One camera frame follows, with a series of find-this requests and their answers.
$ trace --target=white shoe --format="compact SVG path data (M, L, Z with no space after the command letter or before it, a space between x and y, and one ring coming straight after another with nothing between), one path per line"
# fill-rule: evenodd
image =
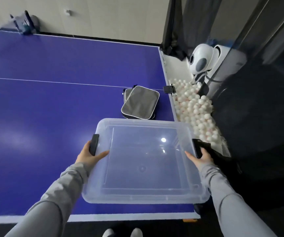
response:
M139 228L135 228L130 237L143 237L142 231Z
M103 237L108 237L109 235L112 235L112 234L114 234L114 231L112 229L108 229L103 234Z

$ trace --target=gray long-sleeve shirt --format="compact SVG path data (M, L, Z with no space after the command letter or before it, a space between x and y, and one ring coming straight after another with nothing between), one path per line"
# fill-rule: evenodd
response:
M88 180L84 164L68 167L6 237L61 236L73 206ZM207 164L200 171L203 184L211 190L214 207L225 237L274 237L274 232L230 186L218 167Z

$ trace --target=hand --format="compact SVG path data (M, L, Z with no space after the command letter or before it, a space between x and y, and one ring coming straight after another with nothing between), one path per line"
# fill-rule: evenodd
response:
M211 158L211 155L206 151L206 149L202 147L200 149L202 152L202 157L200 159L197 159L192 154L185 151L185 154L187 155L187 157L195 164L195 166L197 167L199 171L201 171L204 164L214 164L213 159Z
M96 164L100 159L104 158L106 155L109 154L109 151L107 150L107 151L101 152L99 155L92 156L91 153L89 153L89 145L90 145L90 142L91 142L91 140L88 141L88 142L84 145L84 147L83 147L81 153L77 156L77 159L76 159L76 161L75 161L75 163L79 163L79 162L80 162L80 163L84 163L87 168L92 168L92 167L94 167L95 164Z

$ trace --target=clear plastic bin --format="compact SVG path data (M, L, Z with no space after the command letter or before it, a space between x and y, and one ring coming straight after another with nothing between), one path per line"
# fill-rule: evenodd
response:
M209 192L184 151L194 154L186 123L103 119L96 154L110 150L83 189L89 203L203 203Z

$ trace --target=person's arm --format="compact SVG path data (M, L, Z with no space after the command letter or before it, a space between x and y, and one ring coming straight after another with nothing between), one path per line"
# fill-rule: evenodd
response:
M197 159L188 152L186 155L196 165L202 182L211 191L223 235L225 237L276 237L274 232L244 202L242 196L232 189L225 175L214 165L209 153L204 148L201 148L201 151L201 159Z
M68 167L41 200L35 203L6 237L57 237L61 236L74 204L81 195L83 184L95 164L109 151L97 156L89 153L90 141L78 155L75 164Z

